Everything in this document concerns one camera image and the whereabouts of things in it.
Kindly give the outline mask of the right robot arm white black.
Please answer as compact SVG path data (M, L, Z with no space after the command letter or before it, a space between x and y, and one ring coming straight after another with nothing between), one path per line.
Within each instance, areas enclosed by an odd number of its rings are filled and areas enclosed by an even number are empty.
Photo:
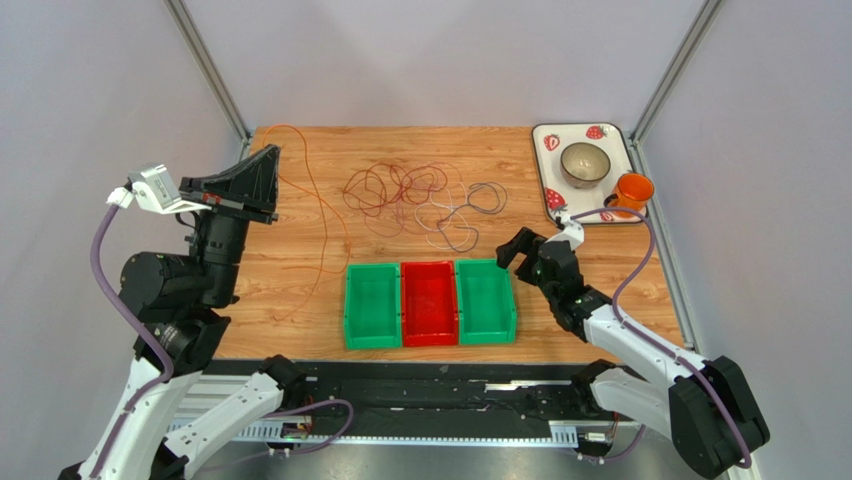
M573 377L580 410L639 422L669 439L706 479L750 468L770 431L741 367L726 356L709 360L672 344L587 284L575 253L583 239L578 225L550 238L522 228L496 249L503 269L524 257L516 277L540 290L563 330L622 361L599 360Z

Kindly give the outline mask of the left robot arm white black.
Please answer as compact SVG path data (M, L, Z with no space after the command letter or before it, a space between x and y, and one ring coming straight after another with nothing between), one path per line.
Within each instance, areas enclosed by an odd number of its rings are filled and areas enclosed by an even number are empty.
M230 324L249 226L278 218L280 150L268 145L221 173L175 182L161 164L128 174L107 199L90 247L90 266L108 301L136 331L129 375L93 452L64 468L64 479L189 479L255 421L306 401L305 374L291 360L265 359L236 392L185 426L171 423L210 365ZM137 205L193 218L185 254L144 251L124 264L117 286L101 263L118 212Z

